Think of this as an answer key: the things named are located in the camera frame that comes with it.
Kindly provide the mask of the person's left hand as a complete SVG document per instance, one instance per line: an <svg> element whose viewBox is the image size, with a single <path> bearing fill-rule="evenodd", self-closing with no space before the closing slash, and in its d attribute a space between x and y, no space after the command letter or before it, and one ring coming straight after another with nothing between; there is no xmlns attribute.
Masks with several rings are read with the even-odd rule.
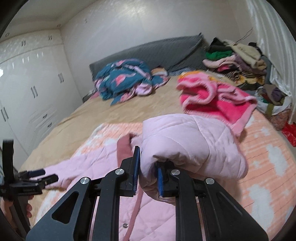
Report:
<svg viewBox="0 0 296 241"><path fill-rule="evenodd" d="M32 217L32 206L27 203L26 206L26 217L30 219ZM13 201L9 201L1 197L1 211L4 214L4 217L7 219L8 223L10 224L11 228L16 231L18 229L17 224L15 222L14 213L15 213L15 206Z"/></svg>

